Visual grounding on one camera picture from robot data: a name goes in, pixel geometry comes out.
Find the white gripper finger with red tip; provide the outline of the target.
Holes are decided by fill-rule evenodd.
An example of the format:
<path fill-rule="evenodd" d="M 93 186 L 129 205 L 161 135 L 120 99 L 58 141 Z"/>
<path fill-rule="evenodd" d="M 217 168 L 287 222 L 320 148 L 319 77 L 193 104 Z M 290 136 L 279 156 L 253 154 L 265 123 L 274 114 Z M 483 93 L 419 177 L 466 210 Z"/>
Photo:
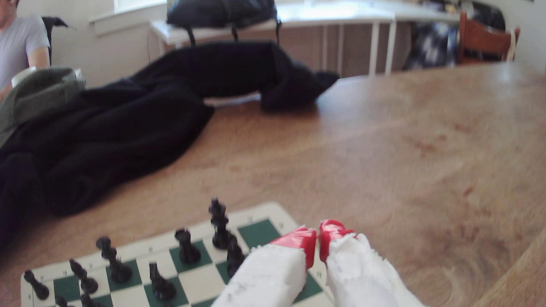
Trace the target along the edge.
<path fill-rule="evenodd" d="M 424 306 L 365 234 L 327 219 L 320 223 L 319 245 L 335 306 Z"/>
<path fill-rule="evenodd" d="M 297 227 L 253 248 L 211 306 L 292 306 L 315 260 L 317 231 Z"/>

